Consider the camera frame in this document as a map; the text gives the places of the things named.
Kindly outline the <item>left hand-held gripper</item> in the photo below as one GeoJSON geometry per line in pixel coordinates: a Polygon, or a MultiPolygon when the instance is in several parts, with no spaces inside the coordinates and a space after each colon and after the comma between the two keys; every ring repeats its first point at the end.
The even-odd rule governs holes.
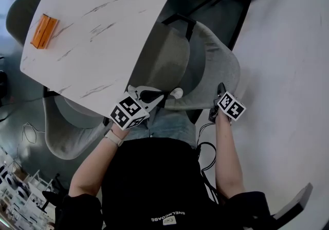
{"type": "Polygon", "coordinates": [[[149,118],[150,112],[164,98],[161,90],[150,86],[129,86],[129,90],[125,91],[117,100],[109,118],[122,131],[131,129],[140,125],[145,119],[149,118]],[[146,106],[139,101],[140,95],[147,95],[145,98],[146,106]]]}

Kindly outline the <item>orange box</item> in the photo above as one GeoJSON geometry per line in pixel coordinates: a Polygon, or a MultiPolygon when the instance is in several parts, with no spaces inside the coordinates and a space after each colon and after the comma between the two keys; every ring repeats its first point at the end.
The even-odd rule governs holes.
{"type": "Polygon", "coordinates": [[[36,49],[46,49],[59,20],[42,14],[30,44],[36,49]]]}

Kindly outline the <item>black tripod stand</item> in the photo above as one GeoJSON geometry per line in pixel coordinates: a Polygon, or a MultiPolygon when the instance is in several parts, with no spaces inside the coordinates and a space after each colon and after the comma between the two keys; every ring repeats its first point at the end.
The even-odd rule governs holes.
{"type": "Polygon", "coordinates": [[[51,182],[51,186],[54,190],[43,191],[42,194],[45,199],[50,202],[58,211],[62,210],[62,204],[64,198],[68,194],[68,189],[66,189],[59,181],[60,174],[57,173],[54,180],[51,182]]]}

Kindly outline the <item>white storage shelf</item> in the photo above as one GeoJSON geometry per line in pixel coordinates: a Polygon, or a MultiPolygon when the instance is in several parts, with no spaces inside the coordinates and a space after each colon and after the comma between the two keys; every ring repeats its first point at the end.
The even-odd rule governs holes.
{"type": "Polygon", "coordinates": [[[43,192],[55,192],[54,181],[41,172],[30,175],[0,147],[0,222],[12,230],[54,230],[55,206],[43,192]]]}

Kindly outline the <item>person's black shirt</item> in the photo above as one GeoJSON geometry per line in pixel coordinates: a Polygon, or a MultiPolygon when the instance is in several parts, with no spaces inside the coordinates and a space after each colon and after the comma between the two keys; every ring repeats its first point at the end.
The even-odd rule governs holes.
{"type": "Polygon", "coordinates": [[[197,157],[179,140],[124,142],[102,181],[102,199],[66,197],[55,230],[275,230],[262,192],[212,201],[197,157]]]}

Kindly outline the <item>person's left forearm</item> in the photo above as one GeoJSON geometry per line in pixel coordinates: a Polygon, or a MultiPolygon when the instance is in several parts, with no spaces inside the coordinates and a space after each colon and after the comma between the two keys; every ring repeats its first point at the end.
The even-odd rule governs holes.
{"type": "Polygon", "coordinates": [[[69,196],[89,194],[95,197],[117,149],[118,146],[114,141],[107,137],[103,138],[73,175],[69,196]]]}

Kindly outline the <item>person's right forearm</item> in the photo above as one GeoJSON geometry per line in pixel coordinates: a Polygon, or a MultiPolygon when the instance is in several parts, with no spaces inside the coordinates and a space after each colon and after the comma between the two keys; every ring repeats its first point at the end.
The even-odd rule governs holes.
{"type": "Polygon", "coordinates": [[[231,124],[227,115],[219,111],[215,120],[215,126],[216,188],[225,197],[232,198],[233,196],[243,193],[245,191],[242,169],[234,144],[231,124]]]}

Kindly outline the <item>person's white shoe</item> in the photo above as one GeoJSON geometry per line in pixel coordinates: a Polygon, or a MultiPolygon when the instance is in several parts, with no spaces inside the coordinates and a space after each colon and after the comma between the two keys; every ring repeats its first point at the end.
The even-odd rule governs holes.
{"type": "Polygon", "coordinates": [[[180,87],[175,88],[170,92],[170,96],[174,97],[175,99],[180,99],[183,97],[183,90],[180,87]]]}

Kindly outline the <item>black floor equipment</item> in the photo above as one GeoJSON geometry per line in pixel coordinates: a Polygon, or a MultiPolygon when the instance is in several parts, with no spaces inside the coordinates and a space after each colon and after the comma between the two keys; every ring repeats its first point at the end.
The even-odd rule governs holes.
{"type": "Polygon", "coordinates": [[[7,95],[7,84],[7,74],[3,70],[0,70],[0,107],[2,106],[2,99],[7,95]]]}

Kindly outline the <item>person's blue jeans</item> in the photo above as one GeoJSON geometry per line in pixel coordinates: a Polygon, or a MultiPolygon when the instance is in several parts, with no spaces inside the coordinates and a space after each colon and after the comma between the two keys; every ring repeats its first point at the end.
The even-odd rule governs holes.
{"type": "Polygon", "coordinates": [[[142,138],[171,138],[197,147],[196,127],[185,111],[170,111],[156,107],[150,117],[136,127],[129,129],[124,141],[142,138]]]}

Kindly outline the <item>white marble table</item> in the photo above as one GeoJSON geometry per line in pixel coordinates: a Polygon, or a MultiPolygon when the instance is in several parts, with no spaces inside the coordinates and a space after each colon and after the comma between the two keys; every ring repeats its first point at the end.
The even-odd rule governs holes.
{"type": "Polygon", "coordinates": [[[102,116],[124,93],[167,0],[41,0],[21,72],[102,116]],[[46,49],[30,44],[42,14],[59,20],[46,49]]]}

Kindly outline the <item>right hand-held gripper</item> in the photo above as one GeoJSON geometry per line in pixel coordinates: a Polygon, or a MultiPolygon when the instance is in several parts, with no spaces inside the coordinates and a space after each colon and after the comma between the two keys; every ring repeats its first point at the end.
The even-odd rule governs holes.
{"type": "Polygon", "coordinates": [[[237,100],[231,93],[226,91],[225,85],[221,82],[217,87],[217,96],[214,106],[209,111],[208,120],[215,122],[218,112],[223,112],[230,121],[237,121],[246,111],[246,107],[237,100]]]}

